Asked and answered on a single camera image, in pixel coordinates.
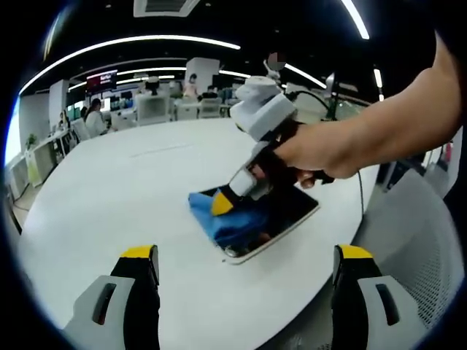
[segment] white table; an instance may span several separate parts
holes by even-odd
[[[188,193],[228,182],[254,142],[230,119],[189,120],[79,144],[36,197],[20,261],[58,327],[74,301],[131,246],[157,244],[162,349],[255,349],[320,291],[333,246],[360,223],[358,178],[309,190],[321,208],[241,265],[223,262],[190,213]],[[365,203],[378,167],[361,171]]]

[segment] cable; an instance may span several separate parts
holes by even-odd
[[[360,175],[360,171],[357,171],[358,174],[358,181],[360,182],[360,203],[362,206],[362,219],[363,215],[365,215],[365,206],[363,204],[363,184],[362,184],[362,176]]]
[[[326,102],[324,102],[320,96],[310,91],[306,91],[306,90],[293,91],[292,93],[287,93],[285,97],[287,97],[289,100],[294,102],[297,99],[298,95],[300,95],[301,93],[304,93],[305,95],[313,96],[314,98],[318,100],[318,102],[320,102],[326,108],[327,111],[329,110],[329,106],[326,104]]]

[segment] potted plant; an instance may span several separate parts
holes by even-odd
[[[30,133],[28,139],[26,140],[26,149],[30,150],[37,143],[37,136],[33,133]]]

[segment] chair backrest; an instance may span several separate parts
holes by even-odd
[[[440,320],[464,277],[458,234],[435,190],[412,169],[366,213],[355,245],[412,295],[427,330]]]
[[[85,121],[80,118],[72,121],[72,130],[77,134],[80,142],[90,139],[88,127],[86,127]]]
[[[203,98],[199,108],[199,118],[220,118],[220,98]]]
[[[198,107],[177,106],[177,120],[194,120],[198,117]]]
[[[136,112],[134,113],[112,113],[112,126],[118,131],[134,128],[136,126]]]
[[[136,108],[138,125],[164,123],[171,119],[168,96],[137,96]]]

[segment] led light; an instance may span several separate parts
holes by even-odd
[[[374,71],[374,79],[377,82],[377,87],[382,88],[381,72],[379,71],[379,69],[375,69],[373,71]]]
[[[323,89],[326,89],[326,85],[324,82],[321,82],[320,80],[312,77],[311,75],[305,73],[304,71],[301,71],[300,69],[294,67],[294,66],[291,66],[290,64],[286,63],[285,64],[285,68],[297,73],[297,74],[300,74],[302,77],[304,78],[307,78],[308,80],[311,80],[313,83],[315,83],[316,85],[318,85],[320,88],[323,88]]]
[[[141,82],[142,80],[148,80],[149,77],[142,77],[142,78],[133,78],[133,79],[127,79],[127,80],[120,80],[119,82],[117,82],[117,85],[120,85],[120,84],[126,84],[128,82]]]
[[[355,5],[353,4],[352,0],[341,0],[342,4],[344,4],[345,8],[349,12],[350,16],[352,17],[355,25],[357,26],[358,31],[363,39],[370,39],[368,35],[368,31],[366,30],[365,24],[362,21],[362,17],[360,17],[360,13],[358,13]]]
[[[34,77],[32,77],[21,88],[20,94],[23,93],[24,90],[29,88],[32,83],[34,83],[36,80],[38,80],[44,74],[46,74],[50,70],[54,69],[56,66],[59,66],[63,62],[66,62],[66,61],[68,61],[69,59],[71,59],[73,57],[76,57],[76,56],[81,55],[83,53],[88,53],[89,51],[99,49],[101,47],[106,47],[106,46],[115,45],[115,44],[122,44],[124,42],[140,42],[140,41],[144,41],[144,40],[185,40],[185,41],[189,41],[189,42],[203,42],[205,44],[212,44],[212,45],[227,47],[229,49],[240,50],[239,45],[229,44],[227,42],[221,42],[219,40],[198,38],[196,36],[186,36],[186,35],[143,35],[143,36],[132,36],[132,37],[129,37],[129,38],[110,40],[108,42],[101,42],[100,44],[95,44],[95,45],[92,45],[92,46],[89,46],[89,47],[85,47],[84,49],[73,52],[70,55],[67,55],[67,56],[61,58],[60,60],[52,63],[50,66],[48,66],[45,69],[41,70]]]
[[[250,78],[251,75],[249,74],[243,74],[243,73],[237,73],[236,71],[219,71],[220,74],[226,74],[226,75],[233,75],[234,77],[241,77],[241,78]]]
[[[80,86],[85,85],[86,82],[81,82],[80,84],[73,85],[71,88],[68,89],[68,92],[72,91],[73,89],[79,88]]]
[[[186,70],[187,69],[185,67],[159,67],[159,68],[134,69],[132,71],[119,71],[117,75],[142,73],[145,71],[186,71]]]

